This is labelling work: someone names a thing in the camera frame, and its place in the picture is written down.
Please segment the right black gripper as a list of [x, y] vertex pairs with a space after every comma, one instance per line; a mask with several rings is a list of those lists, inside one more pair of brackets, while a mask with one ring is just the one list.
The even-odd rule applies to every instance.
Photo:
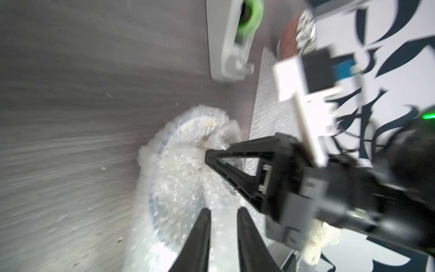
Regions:
[[366, 235], [388, 217], [394, 194], [348, 154], [315, 167], [295, 137], [277, 133], [206, 151], [205, 163], [259, 213], [266, 236], [291, 248], [308, 241], [314, 220]]

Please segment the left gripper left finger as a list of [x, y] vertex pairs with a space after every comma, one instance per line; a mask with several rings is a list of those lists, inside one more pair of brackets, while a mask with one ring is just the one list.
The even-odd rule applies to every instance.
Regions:
[[211, 210], [203, 208], [170, 272], [207, 272], [211, 243]]

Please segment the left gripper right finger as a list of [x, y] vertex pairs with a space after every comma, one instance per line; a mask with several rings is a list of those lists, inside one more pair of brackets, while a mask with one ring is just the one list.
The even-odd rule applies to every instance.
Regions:
[[248, 210], [237, 211], [237, 244], [241, 272], [279, 272]]

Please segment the blue yellow patterned bowl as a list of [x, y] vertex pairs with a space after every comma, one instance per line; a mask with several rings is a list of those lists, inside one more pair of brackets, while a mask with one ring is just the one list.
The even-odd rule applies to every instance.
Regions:
[[240, 138], [237, 121], [211, 113], [185, 116], [164, 136], [150, 182], [152, 221], [164, 244], [182, 246], [204, 207], [222, 209], [237, 195], [205, 164], [205, 153], [225, 150]]

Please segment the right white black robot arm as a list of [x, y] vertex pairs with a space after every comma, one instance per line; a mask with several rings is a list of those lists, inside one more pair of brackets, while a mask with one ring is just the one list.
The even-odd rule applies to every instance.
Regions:
[[290, 248], [307, 244], [317, 219], [435, 253], [435, 122], [425, 114], [396, 131], [371, 167], [347, 154], [318, 167], [285, 134], [208, 150], [205, 162], [266, 216], [267, 237]]

